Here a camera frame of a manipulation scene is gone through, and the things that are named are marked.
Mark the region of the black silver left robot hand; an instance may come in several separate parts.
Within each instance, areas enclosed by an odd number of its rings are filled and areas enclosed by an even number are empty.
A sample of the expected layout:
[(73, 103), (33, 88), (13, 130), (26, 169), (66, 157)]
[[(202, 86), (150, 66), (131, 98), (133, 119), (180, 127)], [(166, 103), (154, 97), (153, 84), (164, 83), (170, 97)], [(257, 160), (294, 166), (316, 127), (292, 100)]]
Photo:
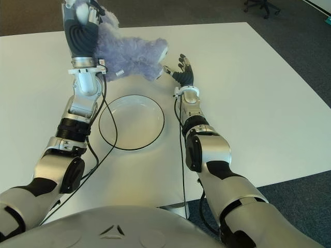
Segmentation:
[(71, 56), (93, 57), (105, 9), (97, 1), (62, 1), (62, 14)]

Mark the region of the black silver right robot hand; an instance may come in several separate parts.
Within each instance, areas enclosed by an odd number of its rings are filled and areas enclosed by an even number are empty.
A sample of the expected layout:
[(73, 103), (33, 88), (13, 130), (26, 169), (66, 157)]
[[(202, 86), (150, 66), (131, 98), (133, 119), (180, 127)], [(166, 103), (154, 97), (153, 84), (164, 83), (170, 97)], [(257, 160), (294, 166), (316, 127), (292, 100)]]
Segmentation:
[(181, 87), (193, 86), (194, 74), (189, 59), (184, 54), (180, 54), (178, 61), (178, 67), (181, 71), (174, 71), (168, 66), (163, 66), (164, 72), (175, 79)]

